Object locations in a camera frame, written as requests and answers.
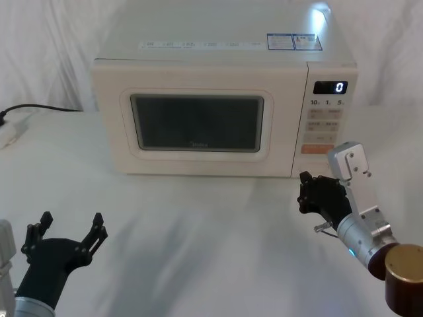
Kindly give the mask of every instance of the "black cable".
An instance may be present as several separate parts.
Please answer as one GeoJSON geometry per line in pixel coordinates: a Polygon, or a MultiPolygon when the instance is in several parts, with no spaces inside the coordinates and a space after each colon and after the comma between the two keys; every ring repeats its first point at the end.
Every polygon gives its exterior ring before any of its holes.
{"type": "Polygon", "coordinates": [[[338,236],[337,236],[337,235],[335,235],[335,234],[331,234],[331,233],[329,233],[329,232],[327,232],[327,231],[324,231],[324,230],[322,230],[322,231],[321,231],[321,233],[327,234],[328,236],[333,236],[334,238],[338,238],[338,236]]]}
{"type": "Polygon", "coordinates": [[[64,112],[80,112],[80,110],[45,106],[43,104],[18,104],[16,106],[7,108],[7,109],[3,110],[2,112],[0,112],[0,126],[5,124],[5,116],[8,112],[15,110],[15,109],[20,109],[20,108],[43,108],[43,109],[50,109],[50,110],[57,110],[57,111],[64,111],[64,112]]]}

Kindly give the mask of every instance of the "number 0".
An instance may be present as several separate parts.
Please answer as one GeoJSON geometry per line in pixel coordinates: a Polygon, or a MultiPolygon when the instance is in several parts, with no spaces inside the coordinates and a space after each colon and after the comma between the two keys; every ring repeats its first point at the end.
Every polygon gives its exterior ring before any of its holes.
{"type": "Polygon", "coordinates": [[[337,83],[336,84],[336,88],[335,88],[336,92],[342,92],[343,89],[344,89],[344,83],[337,83]]]}

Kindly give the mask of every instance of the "gold cylinder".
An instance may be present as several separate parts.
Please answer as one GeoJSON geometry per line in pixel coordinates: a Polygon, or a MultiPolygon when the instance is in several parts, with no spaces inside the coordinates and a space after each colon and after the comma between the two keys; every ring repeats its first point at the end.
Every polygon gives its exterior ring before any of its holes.
{"type": "Polygon", "coordinates": [[[423,247],[400,244],[386,258],[385,299],[400,316],[423,316],[423,247]]]}

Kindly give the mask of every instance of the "microwave window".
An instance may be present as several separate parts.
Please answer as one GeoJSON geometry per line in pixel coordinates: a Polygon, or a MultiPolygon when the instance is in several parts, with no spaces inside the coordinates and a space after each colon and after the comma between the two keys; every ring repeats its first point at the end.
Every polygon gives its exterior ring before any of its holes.
{"type": "Polygon", "coordinates": [[[135,94],[131,104],[145,151],[260,150],[262,97],[135,94]]]}

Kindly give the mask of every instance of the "digital display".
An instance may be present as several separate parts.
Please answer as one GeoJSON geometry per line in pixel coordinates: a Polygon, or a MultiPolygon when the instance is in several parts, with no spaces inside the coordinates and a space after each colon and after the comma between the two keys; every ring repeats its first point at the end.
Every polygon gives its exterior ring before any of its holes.
{"type": "Polygon", "coordinates": [[[313,94],[345,94],[348,81],[317,81],[313,94]]]}

